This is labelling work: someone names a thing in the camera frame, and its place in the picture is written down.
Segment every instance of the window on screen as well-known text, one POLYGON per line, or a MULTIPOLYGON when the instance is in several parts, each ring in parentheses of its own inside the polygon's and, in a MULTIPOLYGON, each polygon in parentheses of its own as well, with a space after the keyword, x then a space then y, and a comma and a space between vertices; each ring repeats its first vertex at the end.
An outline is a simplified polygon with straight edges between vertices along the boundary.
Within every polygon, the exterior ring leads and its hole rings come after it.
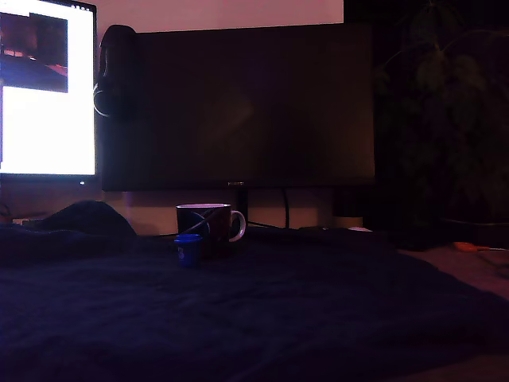
POLYGON ((0 0, 2 173, 95 173, 94 17, 0 0))

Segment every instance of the blue bottle cap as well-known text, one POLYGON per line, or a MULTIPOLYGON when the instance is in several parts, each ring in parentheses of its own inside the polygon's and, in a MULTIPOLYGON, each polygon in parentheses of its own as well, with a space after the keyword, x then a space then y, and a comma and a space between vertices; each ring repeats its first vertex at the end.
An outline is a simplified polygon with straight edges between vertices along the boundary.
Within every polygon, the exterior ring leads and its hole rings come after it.
POLYGON ((197 243, 201 240, 203 240, 203 237, 197 233, 185 233, 183 235, 177 235, 175 243, 197 243))

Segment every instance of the monitor bezel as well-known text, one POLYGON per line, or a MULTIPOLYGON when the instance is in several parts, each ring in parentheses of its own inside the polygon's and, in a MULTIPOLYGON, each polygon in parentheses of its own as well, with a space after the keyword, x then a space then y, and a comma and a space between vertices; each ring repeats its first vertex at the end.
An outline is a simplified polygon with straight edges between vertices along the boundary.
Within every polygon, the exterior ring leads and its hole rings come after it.
MULTIPOLYGON (((93 39, 94 39, 94 84, 97 82, 98 65, 98 42, 97 42, 97 6, 86 2, 75 2, 73 0, 41 0, 62 6, 84 6, 88 8, 94 18, 93 39)), ((97 116, 94 112, 94 150, 95 170, 94 174, 58 174, 58 173, 0 173, 1 183, 23 182, 23 181, 98 181, 99 180, 99 146, 97 139, 97 116)))

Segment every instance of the black monitor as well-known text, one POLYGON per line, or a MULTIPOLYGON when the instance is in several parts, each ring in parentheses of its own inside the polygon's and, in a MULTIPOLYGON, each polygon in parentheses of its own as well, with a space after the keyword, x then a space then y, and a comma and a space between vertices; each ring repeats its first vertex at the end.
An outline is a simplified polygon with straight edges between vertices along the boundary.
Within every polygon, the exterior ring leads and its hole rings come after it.
POLYGON ((103 189, 371 182, 371 48, 369 25, 138 33, 135 117, 101 123, 103 189))
POLYGON ((0 1, 0 173, 93 177, 96 8, 0 1))

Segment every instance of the mug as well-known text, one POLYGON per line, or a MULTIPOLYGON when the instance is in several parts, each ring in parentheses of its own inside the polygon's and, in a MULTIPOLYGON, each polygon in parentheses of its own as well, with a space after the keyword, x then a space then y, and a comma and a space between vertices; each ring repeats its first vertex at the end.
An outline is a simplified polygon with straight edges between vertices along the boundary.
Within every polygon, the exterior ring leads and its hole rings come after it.
POLYGON ((203 257, 222 257, 229 254, 228 243, 238 241, 246 232, 246 219, 231 205, 202 204, 177 206, 178 233, 195 233, 204 238, 203 257), (240 220, 239 233, 230 237, 231 223, 240 220))

